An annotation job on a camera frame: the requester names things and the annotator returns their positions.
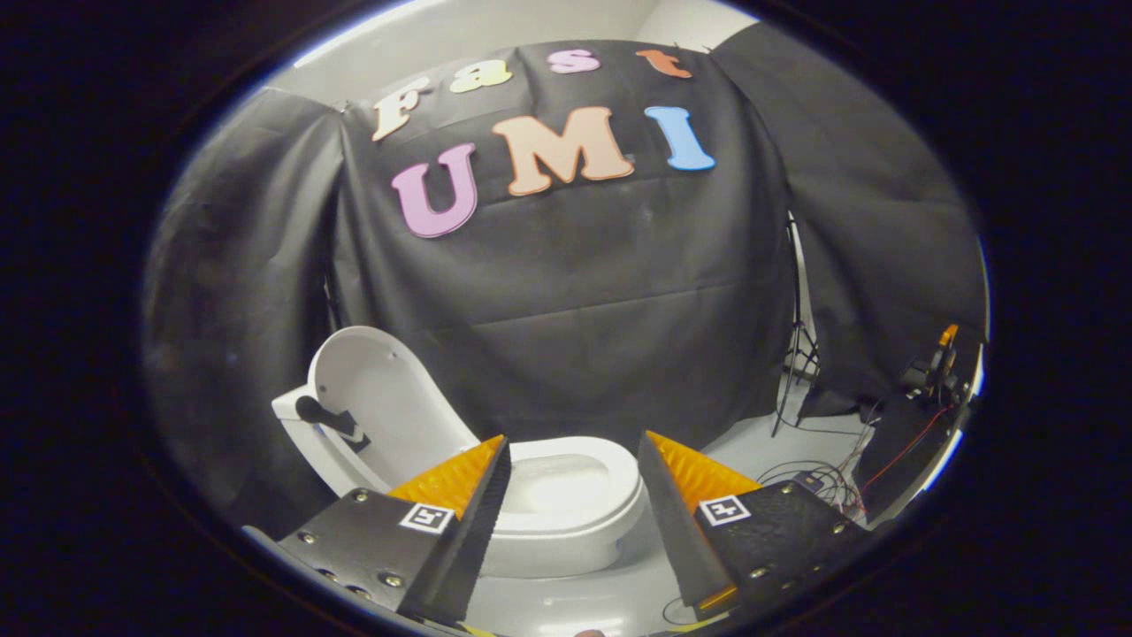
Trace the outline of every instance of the orange letter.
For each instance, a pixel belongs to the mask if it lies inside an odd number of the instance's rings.
[[[574,180],[580,153],[585,156],[582,177],[586,179],[632,174],[633,164],[621,156],[609,129],[610,114],[604,106],[574,109],[560,136],[530,115],[505,119],[492,126],[492,132],[507,139],[515,167],[515,180],[507,186],[507,191],[521,197],[550,187],[550,178],[539,171],[535,157],[566,183]]]
[[[415,109],[417,102],[420,98],[418,91],[423,91],[426,86],[428,86],[428,78],[421,77],[393,95],[381,97],[380,102],[374,104],[374,110],[377,111],[377,131],[374,132],[375,141],[401,128],[409,121],[409,115],[401,111]]]
[[[649,51],[637,51],[637,55],[649,60],[652,68],[659,70],[664,75],[670,75],[672,77],[692,77],[692,74],[681,69],[676,68],[676,62],[680,61],[679,58],[674,58],[672,55],[666,55],[661,51],[649,50]]]

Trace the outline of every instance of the toilet lid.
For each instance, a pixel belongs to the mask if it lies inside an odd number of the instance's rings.
[[[479,444],[417,356],[381,330],[335,333],[307,380],[323,407],[350,412],[370,439],[359,458],[391,487]]]
[[[560,511],[500,511],[495,535],[544,536],[592,533],[611,524],[641,498],[642,481],[636,459],[624,447],[591,437],[568,437],[511,445],[512,463],[552,456],[578,455],[601,463],[608,472],[602,498],[592,506]]]

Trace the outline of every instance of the letter u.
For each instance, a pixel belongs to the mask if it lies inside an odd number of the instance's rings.
[[[401,195],[401,212],[405,215],[409,231],[418,236],[434,238],[460,227],[475,212],[475,180],[472,178],[471,154],[474,144],[461,144],[440,153],[437,161],[448,166],[452,174],[452,188],[456,199],[452,207],[436,212],[428,203],[424,191],[424,173],[427,163],[406,167],[393,178],[393,187]]]

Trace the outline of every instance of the black handle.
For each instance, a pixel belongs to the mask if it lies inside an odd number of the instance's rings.
[[[334,415],[309,396],[300,397],[294,403],[294,411],[299,413],[299,418],[305,423],[326,425],[346,438],[357,436],[358,423],[354,422],[350,412]]]

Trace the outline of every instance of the white toilet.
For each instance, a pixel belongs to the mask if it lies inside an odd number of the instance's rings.
[[[303,396],[350,412],[370,444],[355,454],[333,429],[303,422]],[[374,328],[345,328],[323,344],[307,385],[272,402],[311,467],[337,494],[393,488],[480,444],[421,362]],[[643,483],[621,446],[589,437],[511,445],[512,475],[481,575],[565,577],[603,569],[641,517]]]

